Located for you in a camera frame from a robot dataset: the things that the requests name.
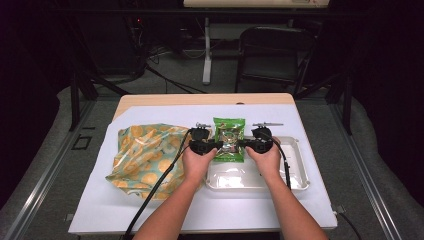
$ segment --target hand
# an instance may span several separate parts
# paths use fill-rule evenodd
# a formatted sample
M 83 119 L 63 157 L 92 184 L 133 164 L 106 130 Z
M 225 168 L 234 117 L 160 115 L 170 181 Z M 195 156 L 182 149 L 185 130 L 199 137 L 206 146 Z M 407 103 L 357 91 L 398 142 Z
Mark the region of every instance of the hand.
M 279 144 L 280 140 L 277 137 L 273 137 Z M 266 153 L 257 153 L 252 148 L 246 147 L 246 152 L 256 163 L 259 172 L 268 180 L 273 177 L 280 177 L 280 161 L 281 154 L 278 150 L 275 143 L 272 145 L 272 148 Z
M 200 184 L 208 171 L 211 160 L 215 157 L 218 149 L 214 148 L 209 153 L 201 156 L 187 147 L 183 153 L 185 179 Z

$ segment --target table leg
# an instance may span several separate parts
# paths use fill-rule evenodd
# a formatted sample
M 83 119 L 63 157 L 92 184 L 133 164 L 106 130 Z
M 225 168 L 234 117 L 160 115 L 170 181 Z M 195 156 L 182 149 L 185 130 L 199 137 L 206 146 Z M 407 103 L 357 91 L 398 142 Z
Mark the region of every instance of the table leg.
M 211 39 L 209 35 L 209 18 L 205 18 L 205 66 L 203 68 L 203 84 L 209 85 L 211 83 Z

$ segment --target table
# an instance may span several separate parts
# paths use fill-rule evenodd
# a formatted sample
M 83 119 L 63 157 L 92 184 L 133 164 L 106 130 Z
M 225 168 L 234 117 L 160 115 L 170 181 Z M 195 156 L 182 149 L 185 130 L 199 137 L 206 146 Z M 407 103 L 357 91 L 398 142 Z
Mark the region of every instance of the table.
M 78 235 L 123 234 L 143 202 L 135 195 L 126 195 L 104 179 L 112 171 L 119 129 L 132 124 L 146 124 L 149 121 L 194 127 L 196 122 L 208 123 L 211 116 L 216 115 L 245 117 L 245 135 L 250 132 L 249 128 L 252 127 L 247 125 L 251 125 L 252 121 L 283 121 L 284 132 L 299 140 L 305 170 L 310 180 L 308 189 L 294 194 L 322 228 L 337 227 L 331 202 L 291 95 L 172 94 L 127 95 L 121 98 L 69 232 Z M 152 201 L 148 204 L 133 231 L 139 228 L 160 203 L 161 201 Z M 195 194 L 181 231 L 279 231 L 279 224 L 269 192 L 219 192 L 204 186 Z
M 290 8 L 290 9 L 305 9 L 305 8 L 327 8 L 330 0 L 184 0 L 184 7 L 186 8 Z M 231 24 L 228 27 L 224 27 L 224 38 L 226 39 L 238 39 L 241 32 L 251 25 L 234 25 Z M 209 85 L 211 82 L 211 46 L 210 40 L 214 38 L 211 35 L 211 26 L 209 18 L 205 18 L 205 65 L 203 68 L 203 79 L 204 85 Z

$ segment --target person's left hand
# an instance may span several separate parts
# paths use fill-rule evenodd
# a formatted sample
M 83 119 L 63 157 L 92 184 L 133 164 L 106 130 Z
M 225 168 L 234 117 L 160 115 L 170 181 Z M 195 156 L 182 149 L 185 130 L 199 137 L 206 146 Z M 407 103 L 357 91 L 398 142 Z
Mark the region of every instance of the person's left hand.
M 185 179 L 200 184 L 208 171 L 211 160 L 215 157 L 218 150 L 212 149 L 209 153 L 201 156 L 187 147 L 183 153 L 183 164 Z

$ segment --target forearm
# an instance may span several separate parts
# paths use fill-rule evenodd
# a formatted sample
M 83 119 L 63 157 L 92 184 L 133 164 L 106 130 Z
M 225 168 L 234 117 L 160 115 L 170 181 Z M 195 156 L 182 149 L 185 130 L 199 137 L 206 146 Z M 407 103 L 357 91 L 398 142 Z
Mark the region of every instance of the forearm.
M 197 182 L 184 180 L 147 218 L 133 239 L 177 239 L 197 187 Z
M 281 177 L 266 180 L 284 239 L 328 239 Z

